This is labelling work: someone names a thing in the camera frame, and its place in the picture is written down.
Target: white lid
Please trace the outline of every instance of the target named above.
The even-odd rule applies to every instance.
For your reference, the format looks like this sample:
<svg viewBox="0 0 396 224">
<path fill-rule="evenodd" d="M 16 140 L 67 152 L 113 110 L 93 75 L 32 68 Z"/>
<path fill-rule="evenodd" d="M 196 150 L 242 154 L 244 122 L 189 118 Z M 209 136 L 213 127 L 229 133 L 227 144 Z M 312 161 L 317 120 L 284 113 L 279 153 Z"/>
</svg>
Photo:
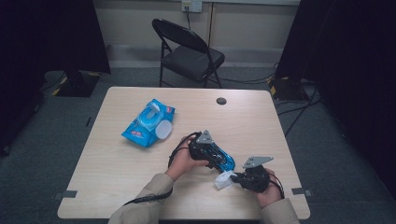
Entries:
<svg viewBox="0 0 396 224">
<path fill-rule="evenodd" d="M 155 134 L 160 139 L 165 139 L 170 132 L 172 132 L 172 123 L 167 119 L 161 121 L 155 129 Z"/>
</svg>

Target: person's arm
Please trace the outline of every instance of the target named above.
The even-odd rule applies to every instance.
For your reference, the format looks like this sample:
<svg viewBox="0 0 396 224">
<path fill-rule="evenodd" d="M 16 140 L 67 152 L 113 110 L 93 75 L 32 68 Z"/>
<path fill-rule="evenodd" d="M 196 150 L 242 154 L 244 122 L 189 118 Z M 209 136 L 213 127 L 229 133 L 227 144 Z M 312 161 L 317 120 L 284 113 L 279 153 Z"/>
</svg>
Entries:
<svg viewBox="0 0 396 224">
<path fill-rule="evenodd" d="M 195 161 L 191 158 L 188 143 L 192 138 L 183 138 L 183 144 L 179 147 L 172 164 L 164 174 L 156 174 L 150 182 L 140 191 L 136 198 L 149 195 L 161 195 L 169 192 L 175 182 L 195 166 L 208 165 L 208 161 Z M 116 223 L 158 223 L 158 216 L 163 205 L 163 200 L 150 201 L 146 203 L 128 203 L 119 208 L 108 221 L 109 224 Z"/>
<path fill-rule="evenodd" d="M 274 178 L 274 171 L 266 169 L 270 174 L 271 180 L 276 182 Z M 296 224 L 300 223 L 293 206 L 291 205 L 290 199 L 282 199 L 280 196 L 279 188 L 273 183 L 270 183 L 268 188 L 262 192 L 257 193 L 257 201 L 259 202 L 262 215 L 262 222 L 265 224 Z"/>
</svg>

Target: chair backrest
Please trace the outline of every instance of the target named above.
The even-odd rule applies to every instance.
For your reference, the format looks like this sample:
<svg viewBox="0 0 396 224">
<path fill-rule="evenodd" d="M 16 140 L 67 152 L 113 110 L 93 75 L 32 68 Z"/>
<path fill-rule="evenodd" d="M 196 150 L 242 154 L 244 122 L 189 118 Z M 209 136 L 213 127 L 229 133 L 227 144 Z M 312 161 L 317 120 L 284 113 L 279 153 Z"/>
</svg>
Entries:
<svg viewBox="0 0 396 224">
<path fill-rule="evenodd" d="M 206 42 L 198 34 L 183 26 L 163 19 L 154 19 L 152 27 L 165 44 L 164 38 L 189 49 L 195 49 L 202 53 L 209 52 Z"/>
</svg>

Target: white object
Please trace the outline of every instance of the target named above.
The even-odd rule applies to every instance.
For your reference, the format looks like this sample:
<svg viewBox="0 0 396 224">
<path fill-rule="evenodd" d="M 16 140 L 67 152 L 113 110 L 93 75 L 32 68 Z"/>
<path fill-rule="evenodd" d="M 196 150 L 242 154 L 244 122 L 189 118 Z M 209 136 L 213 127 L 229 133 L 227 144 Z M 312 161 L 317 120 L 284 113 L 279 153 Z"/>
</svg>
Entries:
<svg viewBox="0 0 396 224">
<path fill-rule="evenodd" d="M 233 181 L 230 178 L 232 175 L 236 176 L 233 171 L 226 171 L 220 174 L 215 180 L 216 187 L 218 189 L 230 188 L 233 185 Z"/>
<path fill-rule="evenodd" d="M 172 132 L 172 123 L 167 119 L 161 121 L 155 128 L 155 134 L 160 139 L 165 139 L 170 132 Z"/>
<path fill-rule="evenodd" d="M 152 119 L 152 117 L 154 117 L 154 115 L 157 114 L 158 112 L 160 112 L 160 107 L 157 106 L 156 104 L 152 104 L 150 106 L 150 111 L 146 115 L 146 118 L 147 119 Z"/>
<path fill-rule="evenodd" d="M 187 11 L 186 8 L 189 9 L 189 12 L 202 12 L 202 0 L 181 1 L 181 11 Z"/>
</svg>

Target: gray carpet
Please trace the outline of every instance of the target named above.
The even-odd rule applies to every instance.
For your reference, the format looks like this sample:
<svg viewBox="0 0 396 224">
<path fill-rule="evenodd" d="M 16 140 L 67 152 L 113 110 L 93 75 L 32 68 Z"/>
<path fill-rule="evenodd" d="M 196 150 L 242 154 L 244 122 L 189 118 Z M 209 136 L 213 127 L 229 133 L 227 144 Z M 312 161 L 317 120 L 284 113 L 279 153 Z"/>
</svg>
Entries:
<svg viewBox="0 0 396 224">
<path fill-rule="evenodd" d="M 219 75 L 251 80 L 273 72 L 271 68 L 225 67 Z M 56 82 L 61 74 L 47 73 L 44 87 Z M 45 98 L 39 111 L 10 145 L 10 155 L 0 158 L 0 223 L 106 223 L 59 219 L 60 201 L 52 197 L 67 188 L 107 89 L 155 87 L 158 74 L 159 68 L 113 68 L 112 75 L 100 78 L 91 98 L 51 96 L 56 86 L 43 91 Z M 178 87 L 201 87 L 166 75 Z M 225 89 L 268 91 L 263 83 L 222 83 Z M 315 85 L 305 83 L 304 87 L 313 94 Z M 319 99 L 317 93 L 314 102 Z M 278 113 L 304 105 L 282 103 L 274 101 Z M 294 111 L 279 116 L 284 131 L 298 114 Z M 396 223 L 395 202 L 366 159 L 343 137 L 338 120 L 325 104 L 309 106 L 290 129 L 287 141 L 303 187 L 313 192 L 307 198 L 311 218 L 302 223 Z"/>
</svg>

